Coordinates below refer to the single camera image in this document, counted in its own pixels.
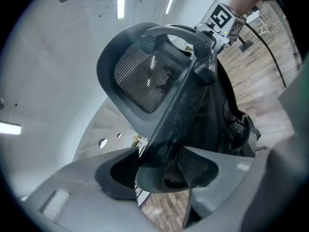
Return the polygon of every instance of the wooden floor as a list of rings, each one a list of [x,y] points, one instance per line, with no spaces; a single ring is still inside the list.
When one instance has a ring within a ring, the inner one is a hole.
[[[285,33],[280,25],[275,24],[277,20],[267,6],[259,8],[271,31],[271,35],[264,34],[262,37],[273,51],[285,82],[289,85],[299,72],[300,58],[292,54]],[[264,45],[247,28],[243,28],[240,35],[254,44],[242,53],[238,48],[240,42],[237,41],[224,49],[218,59],[231,80],[239,109],[250,115],[262,134],[258,145],[273,147],[275,143],[294,133],[290,120],[278,101],[284,87]],[[188,198],[188,191],[152,194],[141,209],[160,230],[181,231]]]
[[[188,201],[189,191],[153,193],[141,210],[161,231],[181,231]]]

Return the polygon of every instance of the white ceiling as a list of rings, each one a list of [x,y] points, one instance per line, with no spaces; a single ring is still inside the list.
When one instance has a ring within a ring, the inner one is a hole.
[[[111,99],[107,98],[84,132],[74,160],[131,147],[134,142],[133,136],[136,135],[138,134],[130,129],[129,122],[120,113]],[[107,143],[103,148],[100,148],[98,142],[102,138],[106,138]]]

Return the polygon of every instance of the white wall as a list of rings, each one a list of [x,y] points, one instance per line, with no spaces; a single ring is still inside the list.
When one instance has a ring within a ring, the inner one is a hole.
[[[105,113],[107,106],[111,104],[111,99],[107,98],[102,104],[102,106],[98,109],[96,114],[93,116],[81,140],[79,141],[73,160],[77,160],[78,158],[80,159],[95,156],[100,153],[98,152],[100,150],[100,148],[98,147],[98,141],[101,138],[108,138],[110,129],[115,124],[114,122],[112,124],[110,123],[110,115]]]
[[[200,23],[214,0],[176,0],[171,8],[168,23],[194,27]]]
[[[85,141],[84,146],[76,152],[74,160],[85,159],[114,150],[131,147],[133,144],[133,136],[128,137],[128,132],[130,133],[132,131],[129,129],[129,122],[121,114],[118,117],[113,118],[113,121],[114,123],[110,129],[98,129],[96,127],[90,128],[89,130],[87,129],[85,134],[87,134],[87,131],[90,131],[91,135],[89,135],[88,139]],[[119,133],[122,133],[120,139],[117,138],[117,134]],[[98,142],[102,138],[106,138],[107,143],[103,148],[99,148]],[[119,146],[119,148],[118,144],[120,142],[125,144],[125,147]]]
[[[130,23],[109,10],[114,1],[34,0],[12,30],[0,58],[0,117],[22,126],[19,136],[1,136],[16,195],[33,191],[73,160],[107,98],[96,63]]]

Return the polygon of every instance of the gray surface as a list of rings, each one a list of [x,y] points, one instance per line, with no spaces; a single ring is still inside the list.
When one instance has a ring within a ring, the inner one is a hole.
[[[95,181],[95,172],[102,163],[127,150],[109,152],[65,166],[34,191],[26,205],[32,210],[40,210],[55,190],[63,189],[70,193],[70,198],[56,224],[64,229],[72,232],[157,231],[142,214],[136,201],[112,199]]]
[[[270,150],[256,153],[249,171],[235,191],[213,214],[196,225],[186,229],[190,232],[234,232],[239,231],[243,217],[249,207],[261,179],[265,173],[265,166]]]
[[[289,39],[289,42],[290,42],[290,45],[291,45],[291,47],[292,47],[292,53],[293,53],[293,54],[296,54],[297,51],[296,51],[296,47],[295,47],[293,38],[292,38],[292,36],[291,36],[291,34],[290,34],[290,32],[289,32],[287,26],[286,26],[285,23],[283,22],[281,16],[279,15],[278,11],[276,10],[276,8],[274,7],[274,5],[272,4],[272,2],[273,2],[273,3],[277,3],[276,1],[269,1],[269,2],[267,2],[268,5],[269,5],[269,8],[270,8],[270,10],[272,11],[272,13],[276,16],[276,18],[278,19],[280,25],[282,26],[282,28],[283,28],[285,34],[287,35],[287,37],[288,37],[288,39]]]
[[[64,228],[55,224],[52,220],[43,216],[35,207],[31,204],[25,203],[23,201],[18,201],[20,206],[26,212],[28,217],[38,226],[42,231],[57,231],[57,232],[67,232]]]
[[[186,146],[186,149],[214,161],[218,176],[206,187],[191,190],[193,207],[203,218],[214,212],[234,192],[248,172],[253,158],[225,155]]]
[[[279,96],[295,132],[309,131],[309,54],[305,58],[302,71],[289,87]]]

